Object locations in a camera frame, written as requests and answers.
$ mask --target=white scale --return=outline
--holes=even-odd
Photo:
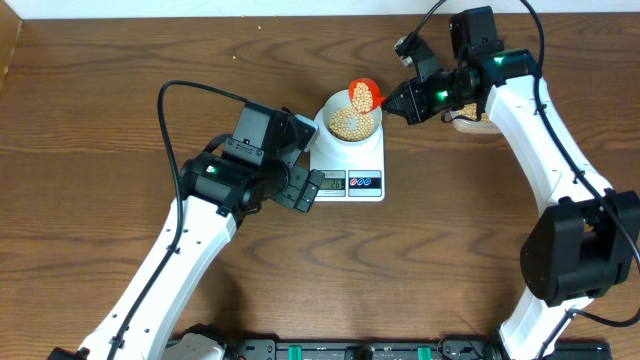
[[[321,170],[325,179],[315,201],[382,201],[384,199],[384,141],[382,110],[376,108],[373,134],[356,142],[331,134],[329,122],[338,109],[350,106],[349,91],[333,95],[318,112],[315,122],[320,132],[311,147],[311,168]]]

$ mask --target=table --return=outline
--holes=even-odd
[[[0,357],[76,348],[155,241],[173,185],[156,117],[169,79],[199,81],[313,117],[358,77],[383,92],[414,76],[392,49],[418,16],[26,21],[0,95]],[[454,66],[446,16],[422,31]],[[639,14],[544,15],[545,77],[582,150],[617,189],[640,189]],[[497,16],[508,48],[537,54],[533,21]],[[178,163],[231,132],[239,106],[170,90]],[[176,332],[214,323],[283,339],[424,340],[488,335],[524,289],[519,249],[537,220],[500,135],[437,118],[384,123],[387,197],[265,204],[205,274]],[[635,271],[590,310],[638,306]],[[577,319],[564,336],[636,358],[638,328]]]

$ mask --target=red cup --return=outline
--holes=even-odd
[[[363,112],[363,114],[366,114],[368,112],[373,111],[373,109],[377,108],[378,106],[380,106],[380,104],[382,104],[382,102],[384,101],[384,99],[386,99],[386,97],[380,96],[380,87],[378,86],[378,84],[376,84],[375,81],[369,78],[360,78],[360,79],[353,80],[351,84],[349,84],[349,101],[353,102],[353,91],[355,90],[356,85],[359,82],[367,85],[367,87],[369,88],[369,91],[371,91],[371,95],[373,95],[373,106],[371,107],[371,110]]]

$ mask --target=white background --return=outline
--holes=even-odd
[[[436,0],[5,0],[23,19],[424,14]],[[640,11],[640,0],[529,0],[538,12]],[[491,5],[525,12],[519,0],[449,0],[440,12]]]

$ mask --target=green light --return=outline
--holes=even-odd
[[[436,94],[436,96],[438,97],[438,99],[440,99],[440,101],[444,101],[444,99],[446,99],[447,96],[449,96],[449,93],[446,90],[440,91],[439,93]]]

